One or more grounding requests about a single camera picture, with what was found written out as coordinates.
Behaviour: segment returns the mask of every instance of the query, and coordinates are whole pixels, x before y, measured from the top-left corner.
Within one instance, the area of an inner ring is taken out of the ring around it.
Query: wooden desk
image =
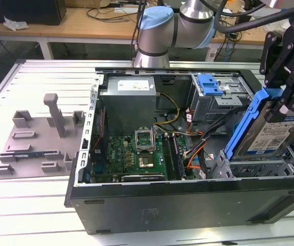
[[[227,7],[237,12],[242,0],[235,0],[228,3]],[[100,18],[114,17],[124,13],[110,12],[99,15]],[[234,18],[227,18],[226,21],[233,23]],[[9,30],[0,24],[0,40],[33,41],[40,43],[45,59],[53,59],[50,42],[60,43],[104,43],[104,44],[129,44],[135,23],[132,21],[119,23],[106,23],[92,19],[86,15],[84,8],[68,8],[67,14],[59,26],[46,26],[29,24],[29,29]],[[262,49],[265,39],[263,27],[243,32],[242,38],[236,48]],[[224,35],[217,33],[212,43],[209,44],[209,54],[216,52],[224,41]]]

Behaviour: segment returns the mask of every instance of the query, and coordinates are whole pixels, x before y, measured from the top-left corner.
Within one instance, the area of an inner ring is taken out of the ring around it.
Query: ram slot
[[[162,137],[162,146],[163,146],[163,156],[166,167],[167,179],[176,180],[175,170],[174,170],[174,161],[171,154],[170,141],[169,138]]]
[[[178,167],[180,177],[183,178],[184,177],[184,169],[183,169],[183,163],[182,163],[180,152],[179,152],[177,138],[174,136],[172,136],[171,138],[172,138],[171,143],[173,144],[173,149],[174,149],[175,164]]]

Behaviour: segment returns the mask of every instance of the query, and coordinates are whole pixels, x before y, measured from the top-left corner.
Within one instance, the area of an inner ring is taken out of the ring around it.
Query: gray fixture base
[[[78,116],[84,117],[84,113],[75,111],[73,117],[64,117],[62,138],[50,124],[51,118],[32,118],[28,111],[17,111],[15,123],[19,115],[21,127],[13,127],[0,154],[0,179],[69,175],[82,137],[83,125]]]

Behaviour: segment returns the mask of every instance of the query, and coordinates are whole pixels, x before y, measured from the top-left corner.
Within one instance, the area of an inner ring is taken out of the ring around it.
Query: hard drive
[[[266,113],[274,101],[268,101],[235,147],[232,159],[263,158],[281,155],[294,140],[294,112],[289,111],[282,122],[268,123]]]

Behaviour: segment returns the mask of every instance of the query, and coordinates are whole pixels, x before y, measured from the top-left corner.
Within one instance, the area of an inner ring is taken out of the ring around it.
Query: floor
[[[43,59],[37,43],[7,41],[5,46],[16,59]],[[130,60],[128,45],[87,44],[86,54],[85,44],[52,43],[52,50],[55,59]],[[207,49],[173,48],[169,49],[169,56],[170,60],[203,61],[206,52]],[[260,53],[260,50],[236,50],[230,62],[256,63],[259,62]],[[220,55],[225,55],[225,51],[223,50]],[[225,57],[218,56],[216,61],[225,61]],[[14,59],[0,44],[0,83],[13,64]]]

